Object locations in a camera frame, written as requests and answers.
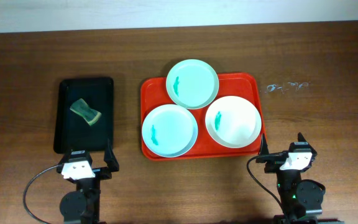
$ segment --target teal marking on plate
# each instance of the teal marking on plate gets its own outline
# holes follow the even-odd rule
[[[152,141],[153,143],[158,146],[158,141],[156,140],[155,138],[155,128],[154,128],[154,125],[152,126]]]
[[[217,113],[217,115],[215,116],[215,129],[216,129],[216,131],[219,131],[219,126],[221,125],[221,118],[222,118],[222,114],[219,111]]]
[[[179,77],[177,77],[177,79],[175,80],[175,83],[173,84],[173,91],[175,91],[175,94],[177,96],[179,96],[178,85],[179,85]]]

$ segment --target small black tray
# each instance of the small black tray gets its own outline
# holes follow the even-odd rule
[[[112,144],[112,109],[114,99],[112,78],[79,78],[63,80],[59,86],[58,108],[53,150],[64,154],[69,150],[104,151]],[[70,110],[80,98],[102,115],[89,126]]]

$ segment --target plate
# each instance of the plate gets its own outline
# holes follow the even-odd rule
[[[162,157],[177,157],[188,152],[197,140],[194,116],[178,105],[162,105],[144,119],[142,137],[146,146]]]
[[[262,128],[257,108],[238,96],[222,97],[209,106],[205,115],[209,135],[219,144],[240,148],[253,143]]]
[[[166,86],[169,97],[177,105],[200,109],[215,99],[219,80],[210,65],[200,60],[188,59],[172,67]]]

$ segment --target white background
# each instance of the white background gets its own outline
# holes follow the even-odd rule
[[[358,0],[0,0],[0,32],[358,20]]]

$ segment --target wooden table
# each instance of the wooden table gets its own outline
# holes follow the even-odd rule
[[[22,191],[61,158],[52,149],[58,84],[96,76],[115,81],[114,152],[121,165],[101,183],[102,220],[217,223],[280,214],[248,175],[249,157],[153,162],[141,153],[140,85],[185,58],[219,73],[253,75],[270,150],[287,150],[301,131],[319,153],[303,178],[327,187],[321,218],[358,223],[358,22],[0,34],[0,223],[35,223]],[[95,167],[104,165],[103,153],[92,157]],[[251,166],[276,192],[275,176],[263,168]],[[49,172],[31,186],[29,207],[61,223],[60,200],[74,189]]]

